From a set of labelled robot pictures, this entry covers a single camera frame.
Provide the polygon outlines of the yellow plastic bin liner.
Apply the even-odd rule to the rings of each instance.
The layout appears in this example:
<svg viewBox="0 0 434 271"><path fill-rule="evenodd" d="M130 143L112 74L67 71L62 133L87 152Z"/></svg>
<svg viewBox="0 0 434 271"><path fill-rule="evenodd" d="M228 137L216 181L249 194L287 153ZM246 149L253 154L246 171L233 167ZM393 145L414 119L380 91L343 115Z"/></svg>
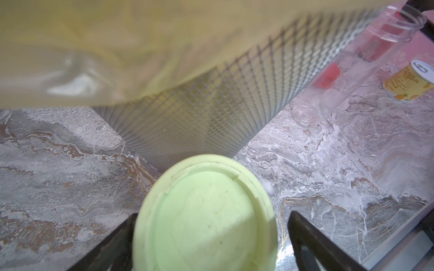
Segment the yellow plastic bin liner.
<svg viewBox="0 0 434 271"><path fill-rule="evenodd" d="M387 1L2 1L1 108L112 105L234 58L306 15Z"/></svg>

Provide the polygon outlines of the jar with green lid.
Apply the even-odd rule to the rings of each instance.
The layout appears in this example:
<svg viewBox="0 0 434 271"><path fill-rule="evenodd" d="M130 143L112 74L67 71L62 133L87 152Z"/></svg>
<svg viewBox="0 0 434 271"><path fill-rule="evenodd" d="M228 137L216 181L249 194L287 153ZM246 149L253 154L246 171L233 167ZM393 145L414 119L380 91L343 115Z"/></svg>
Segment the jar with green lid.
<svg viewBox="0 0 434 271"><path fill-rule="evenodd" d="M198 155L145 197L134 227L136 271L272 271L278 230L262 184L240 163Z"/></svg>

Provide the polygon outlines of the tall clear jar white lid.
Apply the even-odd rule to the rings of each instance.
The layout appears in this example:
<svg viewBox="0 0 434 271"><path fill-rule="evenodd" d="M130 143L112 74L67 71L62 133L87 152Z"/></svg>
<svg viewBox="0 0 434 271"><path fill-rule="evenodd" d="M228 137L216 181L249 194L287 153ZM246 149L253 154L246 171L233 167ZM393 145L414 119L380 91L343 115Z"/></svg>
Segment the tall clear jar white lid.
<svg viewBox="0 0 434 271"><path fill-rule="evenodd" d="M333 59L332 62L335 62L341 70L341 75L333 86L329 89L316 88L313 85L316 77L295 98L292 115L296 123L303 127L316 126L335 109L342 106L354 91L378 71L385 62L389 61L400 48L410 42L413 36L427 24L428 19L425 13L433 9L433 1L407 1L406 3L387 6L377 19ZM399 12L403 16L400 27L404 32L400 39L396 40L396 43L378 60L364 61L358 56L358 52L374 33L374 24L381 22L385 16L395 12Z"/></svg>

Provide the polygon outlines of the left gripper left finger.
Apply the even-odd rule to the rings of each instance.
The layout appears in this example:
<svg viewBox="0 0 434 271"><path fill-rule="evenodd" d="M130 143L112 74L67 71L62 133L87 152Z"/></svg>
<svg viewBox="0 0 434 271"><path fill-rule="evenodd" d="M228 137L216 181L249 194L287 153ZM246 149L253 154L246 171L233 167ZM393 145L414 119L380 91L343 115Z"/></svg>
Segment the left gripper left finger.
<svg viewBox="0 0 434 271"><path fill-rule="evenodd" d="M131 271L132 242L138 214L122 222L68 271Z"/></svg>

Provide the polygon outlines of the mesh trash bin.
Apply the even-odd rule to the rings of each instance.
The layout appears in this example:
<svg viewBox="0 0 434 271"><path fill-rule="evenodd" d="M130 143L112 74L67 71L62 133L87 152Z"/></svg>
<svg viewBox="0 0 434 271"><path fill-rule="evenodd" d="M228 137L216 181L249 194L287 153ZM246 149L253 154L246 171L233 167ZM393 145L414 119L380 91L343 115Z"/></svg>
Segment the mesh trash bin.
<svg viewBox="0 0 434 271"><path fill-rule="evenodd" d="M175 88L95 111L159 171L195 155L232 158L379 14L300 16Z"/></svg>

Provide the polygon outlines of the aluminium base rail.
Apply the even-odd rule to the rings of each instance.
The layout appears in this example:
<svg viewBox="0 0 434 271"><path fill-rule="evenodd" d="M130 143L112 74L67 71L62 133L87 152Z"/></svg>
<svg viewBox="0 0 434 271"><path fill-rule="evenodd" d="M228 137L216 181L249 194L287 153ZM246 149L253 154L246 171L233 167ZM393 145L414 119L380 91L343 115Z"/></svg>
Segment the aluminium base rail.
<svg viewBox="0 0 434 271"><path fill-rule="evenodd" d="M434 269L434 202L430 201L363 262L368 271Z"/></svg>

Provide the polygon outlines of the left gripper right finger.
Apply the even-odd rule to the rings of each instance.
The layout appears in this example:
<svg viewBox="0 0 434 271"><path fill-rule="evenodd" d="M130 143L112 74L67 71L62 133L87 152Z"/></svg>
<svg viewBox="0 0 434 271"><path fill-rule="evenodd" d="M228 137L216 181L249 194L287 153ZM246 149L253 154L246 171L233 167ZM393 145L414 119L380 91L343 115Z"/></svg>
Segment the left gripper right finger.
<svg viewBox="0 0 434 271"><path fill-rule="evenodd" d="M297 211L290 213L288 233L300 271L365 270Z"/></svg>

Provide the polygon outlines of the red soda can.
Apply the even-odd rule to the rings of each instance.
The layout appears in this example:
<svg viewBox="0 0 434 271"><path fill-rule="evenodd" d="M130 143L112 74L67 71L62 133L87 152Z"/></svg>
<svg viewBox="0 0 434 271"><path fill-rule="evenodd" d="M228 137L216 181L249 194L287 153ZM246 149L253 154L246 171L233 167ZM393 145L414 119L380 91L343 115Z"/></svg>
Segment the red soda can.
<svg viewBox="0 0 434 271"><path fill-rule="evenodd" d="M378 60L400 39L404 30L400 27L403 16L399 12L385 16L381 22L375 23L374 33L359 49L358 56L364 61Z"/></svg>

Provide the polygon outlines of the red jar lid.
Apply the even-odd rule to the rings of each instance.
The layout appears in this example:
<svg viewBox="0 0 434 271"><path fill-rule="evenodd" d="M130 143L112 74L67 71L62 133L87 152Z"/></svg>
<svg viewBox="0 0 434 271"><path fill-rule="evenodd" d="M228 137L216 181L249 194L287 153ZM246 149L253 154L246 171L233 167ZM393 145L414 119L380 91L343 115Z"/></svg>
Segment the red jar lid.
<svg viewBox="0 0 434 271"><path fill-rule="evenodd" d="M314 80L313 85L318 89L329 89L341 75L339 66L332 62L322 73Z"/></svg>

